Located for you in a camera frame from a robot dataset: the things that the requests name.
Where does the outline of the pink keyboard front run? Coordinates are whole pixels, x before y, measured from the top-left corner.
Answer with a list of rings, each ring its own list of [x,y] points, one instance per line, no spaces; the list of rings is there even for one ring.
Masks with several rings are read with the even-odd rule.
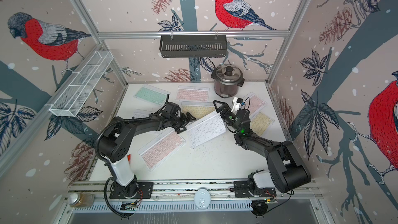
[[[147,169],[153,171],[185,144],[184,138],[174,130],[165,131],[143,146],[138,154],[143,159]]]

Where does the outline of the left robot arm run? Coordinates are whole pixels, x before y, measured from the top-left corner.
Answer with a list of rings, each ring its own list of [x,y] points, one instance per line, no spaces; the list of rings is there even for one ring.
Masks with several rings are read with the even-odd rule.
[[[137,178],[127,159],[133,138],[166,128],[172,128],[180,134],[194,121],[196,118],[190,112],[182,113],[180,106],[173,102],[166,102],[158,111],[145,118],[115,117],[95,141],[96,156],[108,167],[114,180],[113,186],[121,190],[125,197],[131,198],[139,190]]]

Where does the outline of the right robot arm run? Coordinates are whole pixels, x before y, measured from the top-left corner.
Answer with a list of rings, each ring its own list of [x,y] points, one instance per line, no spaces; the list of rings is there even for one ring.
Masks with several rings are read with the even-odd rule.
[[[267,168],[276,189],[287,193],[312,181],[312,176],[292,142],[275,142],[257,135],[250,127],[250,111],[233,111],[226,103],[213,101],[224,123],[233,128],[235,143],[266,158]]]

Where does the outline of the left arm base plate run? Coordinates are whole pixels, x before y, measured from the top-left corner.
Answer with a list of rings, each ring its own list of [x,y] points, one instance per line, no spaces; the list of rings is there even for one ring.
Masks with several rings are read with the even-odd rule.
[[[113,182],[110,187],[110,199],[150,199],[154,183],[150,181],[132,182],[128,186],[120,186]]]

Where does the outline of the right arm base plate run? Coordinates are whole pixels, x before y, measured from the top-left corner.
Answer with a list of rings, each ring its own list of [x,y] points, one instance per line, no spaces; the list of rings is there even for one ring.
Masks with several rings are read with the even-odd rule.
[[[275,188],[259,188],[253,179],[236,180],[230,190],[236,198],[275,198],[277,195]]]

